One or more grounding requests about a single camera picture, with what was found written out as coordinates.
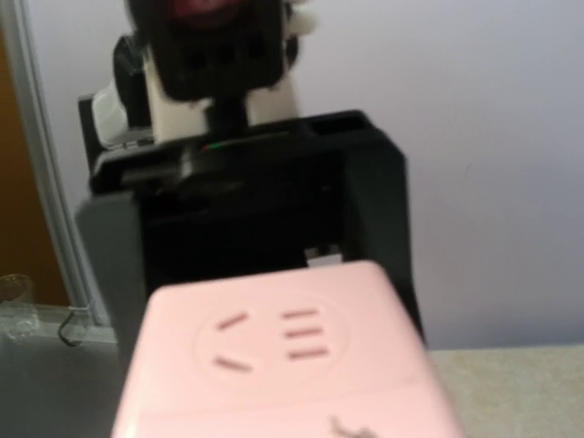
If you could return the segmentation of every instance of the beige countertop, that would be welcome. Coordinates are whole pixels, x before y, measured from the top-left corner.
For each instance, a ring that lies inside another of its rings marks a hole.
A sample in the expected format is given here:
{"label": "beige countertop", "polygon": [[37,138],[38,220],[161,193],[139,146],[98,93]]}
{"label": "beige countertop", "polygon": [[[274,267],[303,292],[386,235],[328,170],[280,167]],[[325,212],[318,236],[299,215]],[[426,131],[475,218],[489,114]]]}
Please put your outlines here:
{"label": "beige countertop", "polygon": [[584,437],[584,346],[431,356],[469,438]]}

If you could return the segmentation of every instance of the wooden panel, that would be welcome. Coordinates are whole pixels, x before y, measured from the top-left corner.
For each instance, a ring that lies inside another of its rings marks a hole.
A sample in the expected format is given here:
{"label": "wooden panel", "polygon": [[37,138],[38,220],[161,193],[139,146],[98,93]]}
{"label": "wooden panel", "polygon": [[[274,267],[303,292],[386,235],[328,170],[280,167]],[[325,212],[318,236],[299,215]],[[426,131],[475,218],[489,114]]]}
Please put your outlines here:
{"label": "wooden panel", "polygon": [[0,29],[0,275],[26,274],[39,304],[68,297],[45,223]]}

